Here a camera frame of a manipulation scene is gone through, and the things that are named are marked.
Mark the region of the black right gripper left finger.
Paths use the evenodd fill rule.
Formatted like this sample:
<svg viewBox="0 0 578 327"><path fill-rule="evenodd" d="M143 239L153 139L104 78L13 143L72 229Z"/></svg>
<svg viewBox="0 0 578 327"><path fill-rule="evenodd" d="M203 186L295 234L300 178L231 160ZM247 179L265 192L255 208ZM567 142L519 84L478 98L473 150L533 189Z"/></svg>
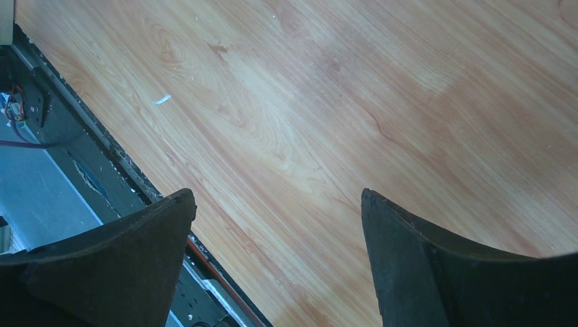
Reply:
<svg viewBox="0 0 578 327"><path fill-rule="evenodd" d="M178 190L142 210L1 256L2 326L164 326L192 221Z"/></svg>

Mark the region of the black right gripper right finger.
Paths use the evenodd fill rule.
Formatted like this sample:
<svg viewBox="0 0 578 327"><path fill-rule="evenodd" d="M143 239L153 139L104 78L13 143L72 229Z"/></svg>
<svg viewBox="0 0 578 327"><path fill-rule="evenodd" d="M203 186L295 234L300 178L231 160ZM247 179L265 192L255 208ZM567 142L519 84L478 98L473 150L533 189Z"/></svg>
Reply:
<svg viewBox="0 0 578 327"><path fill-rule="evenodd" d="M384 326L577 325L576 253L494 249L371 189L361 219Z"/></svg>

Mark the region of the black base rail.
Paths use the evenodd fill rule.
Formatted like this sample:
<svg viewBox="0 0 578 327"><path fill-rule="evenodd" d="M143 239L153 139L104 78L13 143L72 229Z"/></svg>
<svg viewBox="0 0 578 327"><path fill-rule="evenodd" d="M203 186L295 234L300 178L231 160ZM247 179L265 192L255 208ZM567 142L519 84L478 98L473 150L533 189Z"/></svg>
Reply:
<svg viewBox="0 0 578 327"><path fill-rule="evenodd" d="M30 251L116 221L165 198L24 31L1 47L2 255ZM164 326L268 326L189 231Z"/></svg>

